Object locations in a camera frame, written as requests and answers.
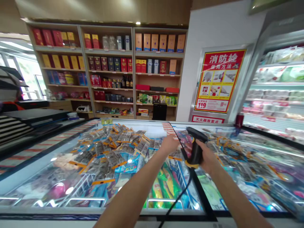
white wall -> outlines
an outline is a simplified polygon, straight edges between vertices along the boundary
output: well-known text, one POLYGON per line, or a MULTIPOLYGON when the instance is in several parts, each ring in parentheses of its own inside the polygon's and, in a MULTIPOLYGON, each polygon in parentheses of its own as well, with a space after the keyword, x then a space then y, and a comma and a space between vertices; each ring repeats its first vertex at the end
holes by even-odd
POLYGON ((250 0, 191 11, 176 121, 188 121, 202 48, 256 42, 266 12, 248 15, 250 0))

barcode scanner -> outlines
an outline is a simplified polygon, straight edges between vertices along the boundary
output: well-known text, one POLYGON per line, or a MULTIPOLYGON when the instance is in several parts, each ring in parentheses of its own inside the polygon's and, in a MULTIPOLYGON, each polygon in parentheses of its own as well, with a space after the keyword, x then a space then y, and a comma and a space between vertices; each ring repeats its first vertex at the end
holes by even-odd
POLYGON ((208 141, 208 137, 203 134, 202 132, 192 128, 192 127, 187 127, 186 128, 188 131, 188 134, 192 136, 193 142, 192 142, 192 152, 191 152, 191 157, 188 158, 185 161, 185 164, 190 167, 190 168, 198 168, 199 165, 203 162, 203 150, 201 147, 196 143, 196 139, 200 140, 201 142, 205 143, 208 141))

fire extinguisher sign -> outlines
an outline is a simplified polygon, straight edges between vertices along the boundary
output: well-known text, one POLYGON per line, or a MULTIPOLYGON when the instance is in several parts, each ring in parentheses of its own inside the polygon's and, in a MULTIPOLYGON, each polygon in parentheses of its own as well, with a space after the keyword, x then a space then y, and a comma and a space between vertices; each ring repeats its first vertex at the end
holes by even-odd
POLYGON ((227 113, 246 49, 205 53, 195 111, 227 113))

hand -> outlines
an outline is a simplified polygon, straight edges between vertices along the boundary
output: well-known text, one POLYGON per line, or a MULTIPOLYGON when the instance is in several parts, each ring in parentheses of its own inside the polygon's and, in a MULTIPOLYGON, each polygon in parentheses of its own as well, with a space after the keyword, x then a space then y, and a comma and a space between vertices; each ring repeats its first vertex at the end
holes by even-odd
POLYGON ((206 171, 206 173, 211 175, 212 172, 220 168, 221 165, 214 153, 203 142, 197 139, 195 141, 203 150, 203 162, 200 165, 206 171))
POLYGON ((178 139, 174 138, 176 138, 175 135, 169 135, 164 138, 160 147, 160 149, 162 149, 164 153, 167 153, 169 155, 170 153, 176 151, 180 142, 178 141, 178 139))

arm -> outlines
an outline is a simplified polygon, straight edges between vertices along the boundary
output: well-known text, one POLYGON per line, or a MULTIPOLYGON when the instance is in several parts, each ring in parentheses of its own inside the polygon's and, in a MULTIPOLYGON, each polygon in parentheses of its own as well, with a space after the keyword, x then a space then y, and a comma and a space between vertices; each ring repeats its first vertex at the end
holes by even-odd
POLYGON ((202 168, 211 176, 221 193, 238 228, 269 227, 266 219, 249 202, 230 175, 222 168, 213 152, 201 141, 196 143, 203 150, 202 168))
POLYGON ((173 138, 174 136, 168 136, 164 139, 160 149, 149 162, 113 198, 94 228, 128 228, 135 226, 160 168, 168 155, 177 149, 179 141, 173 138))

